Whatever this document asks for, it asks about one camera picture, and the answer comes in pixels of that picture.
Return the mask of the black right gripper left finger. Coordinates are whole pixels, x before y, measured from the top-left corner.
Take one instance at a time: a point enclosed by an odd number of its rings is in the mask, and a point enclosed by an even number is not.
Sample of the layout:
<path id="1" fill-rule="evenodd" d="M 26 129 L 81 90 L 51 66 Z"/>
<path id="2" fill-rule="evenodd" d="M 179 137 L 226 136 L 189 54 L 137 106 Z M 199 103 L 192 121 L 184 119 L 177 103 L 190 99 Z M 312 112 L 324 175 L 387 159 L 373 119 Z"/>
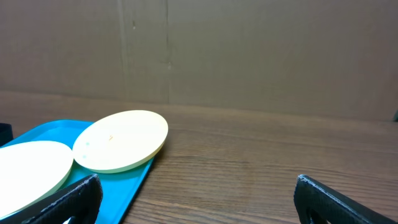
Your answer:
<path id="1" fill-rule="evenodd" d="M 88 175 L 1 220 L 1 224 L 94 224 L 103 199 L 97 174 Z"/>

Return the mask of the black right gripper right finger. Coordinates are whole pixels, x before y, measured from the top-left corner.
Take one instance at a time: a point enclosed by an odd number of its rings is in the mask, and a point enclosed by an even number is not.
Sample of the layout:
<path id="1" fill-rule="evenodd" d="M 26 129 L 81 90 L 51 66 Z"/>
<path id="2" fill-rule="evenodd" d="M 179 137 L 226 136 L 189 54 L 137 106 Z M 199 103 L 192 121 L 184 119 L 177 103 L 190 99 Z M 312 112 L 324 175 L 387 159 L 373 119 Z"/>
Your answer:
<path id="1" fill-rule="evenodd" d="M 301 224 L 397 224 L 303 174 L 297 177 L 294 204 Z"/>

